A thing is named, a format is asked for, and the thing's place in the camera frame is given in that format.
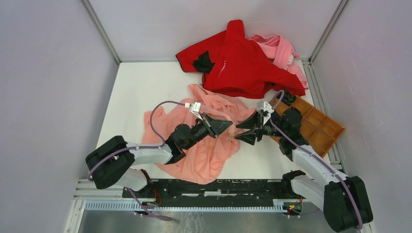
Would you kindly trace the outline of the salmon orange jacket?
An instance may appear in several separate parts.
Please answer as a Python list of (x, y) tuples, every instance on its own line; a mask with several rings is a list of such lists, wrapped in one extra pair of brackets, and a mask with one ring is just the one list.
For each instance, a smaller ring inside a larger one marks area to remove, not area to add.
[[(197, 84), (189, 85), (191, 98), (183, 99), (182, 103), (201, 103), (201, 113), (207, 113), (215, 119), (225, 119), (233, 122), (223, 134), (217, 138), (206, 137), (192, 148), (185, 151), (186, 156), (175, 164), (157, 167), (174, 178), (198, 184), (207, 184), (217, 179), (227, 159), (240, 148), (240, 142), (234, 137), (242, 132), (236, 125), (250, 117), (255, 109), (248, 108), (240, 99), (205, 90)], [(144, 114), (142, 143), (160, 143), (155, 134), (168, 137), (179, 124), (193, 126), (195, 116), (183, 106), (176, 106), (168, 114), (163, 107)]]

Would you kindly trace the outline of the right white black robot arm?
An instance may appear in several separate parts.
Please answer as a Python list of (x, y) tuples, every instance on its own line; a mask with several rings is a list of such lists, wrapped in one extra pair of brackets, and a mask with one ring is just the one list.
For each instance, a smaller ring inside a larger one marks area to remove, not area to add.
[(283, 175), (282, 195), (287, 198), (300, 195), (312, 202), (335, 232), (362, 229), (374, 219), (363, 180), (326, 163), (300, 133), (302, 119), (294, 107), (281, 116), (273, 108), (259, 108), (236, 126), (245, 132), (235, 138), (254, 145), (263, 136), (279, 137), (282, 154), (303, 168)]

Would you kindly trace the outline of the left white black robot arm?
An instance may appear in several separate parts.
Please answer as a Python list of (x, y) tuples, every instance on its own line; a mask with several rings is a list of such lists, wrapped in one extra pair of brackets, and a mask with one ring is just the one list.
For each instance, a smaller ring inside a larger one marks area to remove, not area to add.
[(148, 173), (132, 169), (135, 165), (175, 164), (182, 160), (185, 151), (206, 137), (216, 138), (231, 125), (230, 120), (220, 120), (201, 114), (193, 126), (179, 124), (165, 144), (136, 144), (117, 135), (97, 147), (86, 157), (89, 169), (87, 179), (97, 189), (120, 185), (135, 191), (140, 197), (148, 197), (153, 191)]

